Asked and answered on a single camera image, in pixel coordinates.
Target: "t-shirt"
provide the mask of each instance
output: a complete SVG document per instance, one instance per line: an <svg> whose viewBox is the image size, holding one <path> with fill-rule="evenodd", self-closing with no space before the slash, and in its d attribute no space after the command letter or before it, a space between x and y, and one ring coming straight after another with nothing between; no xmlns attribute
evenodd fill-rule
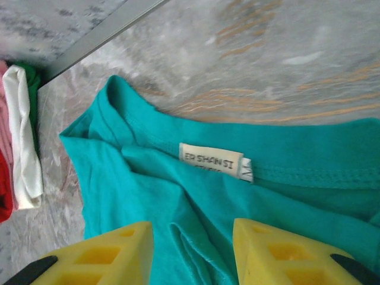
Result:
<svg viewBox="0 0 380 285"><path fill-rule="evenodd" d="M37 105L37 94L38 88L41 83L41 76L37 72L37 70L23 62L17 62L17 66L24 68L26 73L26 80L28 84L28 95L29 95L29 103L30 103L30 112L29 112L29 120L31 125L31 132L33 134L33 143L34 149L36 150L37 155L39 154L39 143L38 143L38 131L37 131L37 119L38 119L38 105Z"/></svg>
<svg viewBox="0 0 380 285"><path fill-rule="evenodd" d="M17 209L41 206L41 164L34 149L29 120L29 94L24 68L12 65L3 78L12 136L13 190Z"/></svg>
<svg viewBox="0 0 380 285"><path fill-rule="evenodd" d="M112 76L61 139L80 181L85 238L152 221L151 284L238 284L238 217L336 246L380 273L377 119L201 123L159 112ZM180 161L181 143L242 153L254 182Z"/></svg>
<svg viewBox="0 0 380 285"><path fill-rule="evenodd" d="M0 223L8 220L12 211L13 200L10 170L4 156L0 152Z"/></svg>
<svg viewBox="0 0 380 285"><path fill-rule="evenodd" d="M5 98L5 90L2 83L2 77L6 73L8 67L5 61L0 61L0 151L7 163L9 171L9 180L11 181L11 192L13 193L13 153L12 153L12 136L10 131L10 122L8 115L8 105Z"/></svg>

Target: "marble table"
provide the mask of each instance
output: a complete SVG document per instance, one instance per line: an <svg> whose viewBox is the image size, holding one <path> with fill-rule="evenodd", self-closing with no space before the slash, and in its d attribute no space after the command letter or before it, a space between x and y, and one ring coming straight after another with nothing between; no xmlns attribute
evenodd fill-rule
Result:
<svg viewBox="0 0 380 285"><path fill-rule="evenodd" d="M159 110L207 122L309 125L380 118L378 0L171 0L42 87L45 197L6 226L14 273L83 238L58 134L118 74Z"/></svg>

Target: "red cloth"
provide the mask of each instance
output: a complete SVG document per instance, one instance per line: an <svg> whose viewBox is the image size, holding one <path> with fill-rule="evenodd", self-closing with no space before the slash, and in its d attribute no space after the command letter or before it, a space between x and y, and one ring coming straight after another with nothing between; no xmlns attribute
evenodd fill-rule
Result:
<svg viewBox="0 0 380 285"><path fill-rule="evenodd" d="M13 201L10 184L10 171L7 162L0 152L0 223L8 220L12 214Z"/></svg>

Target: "pink cloth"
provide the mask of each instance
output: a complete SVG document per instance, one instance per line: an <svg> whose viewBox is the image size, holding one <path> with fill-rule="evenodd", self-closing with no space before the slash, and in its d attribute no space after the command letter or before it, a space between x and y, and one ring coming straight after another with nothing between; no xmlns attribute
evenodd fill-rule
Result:
<svg viewBox="0 0 380 285"><path fill-rule="evenodd" d="M12 153L12 136L10 131L10 123L8 117L8 105L5 99L5 91L2 83L2 76L7 71L8 67L5 61L0 61L0 150L4 156L5 162L8 165L9 180L11 181L11 189L13 196L13 207L17 208L13 190L13 153Z"/></svg>

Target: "gray wall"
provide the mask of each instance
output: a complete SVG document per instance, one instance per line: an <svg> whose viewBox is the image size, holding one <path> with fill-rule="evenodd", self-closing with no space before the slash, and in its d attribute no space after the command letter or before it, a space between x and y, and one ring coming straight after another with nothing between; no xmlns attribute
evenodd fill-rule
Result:
<svg viewBox="0 0 380 285"><path fill-rule="evenodd" d="M2 0L0 59L44 67L126 0Z"/></svg>

